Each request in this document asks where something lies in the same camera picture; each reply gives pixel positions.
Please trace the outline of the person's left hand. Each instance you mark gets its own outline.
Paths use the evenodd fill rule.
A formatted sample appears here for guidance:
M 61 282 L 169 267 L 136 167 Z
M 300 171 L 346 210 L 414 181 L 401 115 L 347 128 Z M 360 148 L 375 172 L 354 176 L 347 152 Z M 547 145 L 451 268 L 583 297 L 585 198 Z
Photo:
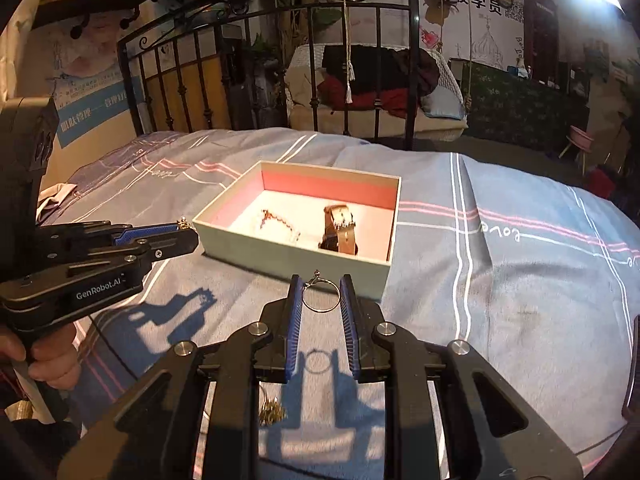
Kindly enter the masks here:
M 76 335 L 76 326 L 67 324 L 38 339 L 27 350 L 15 334 L 2 325 L 1 364 L 23 362 L 30 356 L 30 378 L 36 382 L 45 382 L 58 390 L 73 390 L 81 372 L 78 351 L 74 346 Z

